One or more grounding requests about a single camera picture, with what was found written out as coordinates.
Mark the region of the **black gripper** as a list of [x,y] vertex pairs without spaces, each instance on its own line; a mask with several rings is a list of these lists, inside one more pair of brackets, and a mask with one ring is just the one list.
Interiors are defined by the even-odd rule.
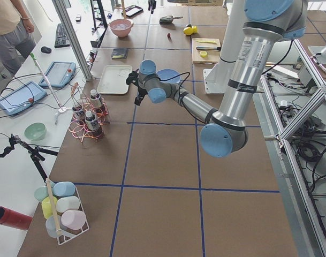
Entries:
[[135,98],[134,103],[135,103],[135,105],[140,105],[140,103],[143,101],[143,99],[147,95],[147,91],[139,85],[139,73],[138,73],[138,71],[132,71],[128,75],[128,77],[126,79],[126,84],[127,85],[133,84],[133,85],[137,86],[138,94],[137,94],[137,96]]

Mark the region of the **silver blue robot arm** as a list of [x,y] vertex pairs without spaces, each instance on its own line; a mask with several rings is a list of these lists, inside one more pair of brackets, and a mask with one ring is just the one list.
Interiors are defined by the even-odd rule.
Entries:
[[221,105],[213,108],[181,84],[163,81],[156,65],[144,60],[126,79],[138,89],[140,105],[145,96],[153,103],[170,98],[204,123],[200,140],[204,151],[225,157],[248,140],[245,114],[276,42],[302,37],[306,30],[307,1],[234,1],[221,56],[233,63]]

